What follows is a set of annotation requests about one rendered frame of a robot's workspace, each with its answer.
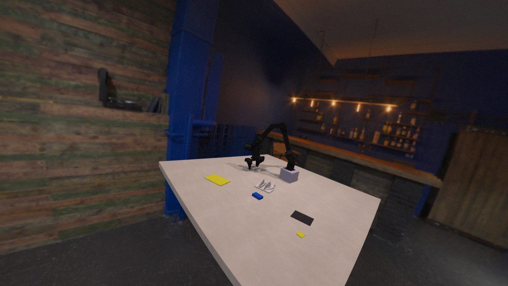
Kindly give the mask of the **blue rectangular block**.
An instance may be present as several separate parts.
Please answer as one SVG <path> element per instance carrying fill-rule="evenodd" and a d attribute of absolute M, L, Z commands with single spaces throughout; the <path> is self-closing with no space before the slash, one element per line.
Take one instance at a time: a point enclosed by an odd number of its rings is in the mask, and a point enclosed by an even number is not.
<path fill-rule="evenodd" d="M 256 199 L 259 199 L 259 200 L 263 199 L 263 196 L 257 192 L 252 193 L 252 196 L 255 197 Z"/>

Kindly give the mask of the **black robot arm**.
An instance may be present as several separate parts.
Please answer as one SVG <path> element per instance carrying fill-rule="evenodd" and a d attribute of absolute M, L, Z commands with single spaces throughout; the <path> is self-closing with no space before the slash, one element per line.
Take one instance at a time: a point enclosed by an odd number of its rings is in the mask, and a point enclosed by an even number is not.
<path fill-rule="evenodd" d="M 262 148 L 261 144 L 263 139 L 268 135 L 269 132 L 272 131 L 272 129 L 274 128 L 280 128 L 281 129 L 281 132 L 283 134 L 283 138 L 284 138 L 284 142 L 285 142 L 285 146 L 286 146 L 286 153 L 285 153 L 285 157 L 287 158 L 288 162 L 287 162 L 287 167 L 285 167 L 287 170 L 289 171 L 294 171 L 294 165 L 295 165 L 295 162 L 296 162 L 296 159 L 294 158 L 294 155 L 293 155 L 293 152 L 291 150 L 291 147 L 290 147 L 290 142 L 289 142 L 289 139 L 287 137 L 287 125 L 285 122 L 282 122 L 280 124 L 271 124 L 263 133 L 262 135 L 260 135 L 259 137 L 257 137 L 253 143 L 246 143 L 244 149 L 245 150 L 248 150 L 248 151 L 252 151 L 254 153 L 259 153 L 260 152 L 260 148 Z M 254 147 L 254 148 L 253 148 Z M 265 157 L 264 156 L 255 156 L 254 159 L 256 159 L 258 162 L 262 162 Z"/>

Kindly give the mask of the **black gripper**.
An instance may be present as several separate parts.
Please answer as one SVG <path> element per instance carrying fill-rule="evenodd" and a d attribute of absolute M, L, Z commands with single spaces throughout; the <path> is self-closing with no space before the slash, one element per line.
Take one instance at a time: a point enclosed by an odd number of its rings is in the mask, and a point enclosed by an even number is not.
<path fill-rule="evenodd" d="M 251 166 L 252 166 L 252 161 L 256 161 L 256 167 L 258 167 L 258 166 L 259 166 L 259 164 L 260 164 L 261 162 L 258 162 L 256 159 L 254 159 L 254 157 L 255 157 L 255 156 L 259 156 L 259 155 L 260 155 L 259 153 L 254 153 L 254 152 L 252 152 L 252 157 L 251 157 L 251 159 L 250 159 L 250 158 L 245 158 L 245 162 L 247 162 L 248 167 L 249 167 L 249 170 L 251 169 Z"/>

